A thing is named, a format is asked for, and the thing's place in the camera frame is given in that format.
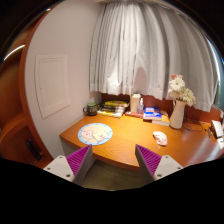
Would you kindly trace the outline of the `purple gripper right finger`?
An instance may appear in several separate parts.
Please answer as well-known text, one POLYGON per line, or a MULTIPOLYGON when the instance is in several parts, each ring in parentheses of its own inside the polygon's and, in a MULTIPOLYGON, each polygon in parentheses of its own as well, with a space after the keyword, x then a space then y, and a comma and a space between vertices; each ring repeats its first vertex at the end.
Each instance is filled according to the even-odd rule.
POLYGON ((182 169, 171 156, 160 156, 140 145, 135 146, 135 156, 148 181, 159 180, 182 169))

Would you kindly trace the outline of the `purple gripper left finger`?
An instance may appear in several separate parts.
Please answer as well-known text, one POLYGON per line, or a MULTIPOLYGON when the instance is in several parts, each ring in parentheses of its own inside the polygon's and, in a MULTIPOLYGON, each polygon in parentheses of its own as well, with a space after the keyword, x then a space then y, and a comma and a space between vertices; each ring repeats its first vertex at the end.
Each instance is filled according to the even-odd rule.
POLYGON ((59 155, 44 170, 81 186, 94 161, 92 146, 87 145, 67 157, 59 155))

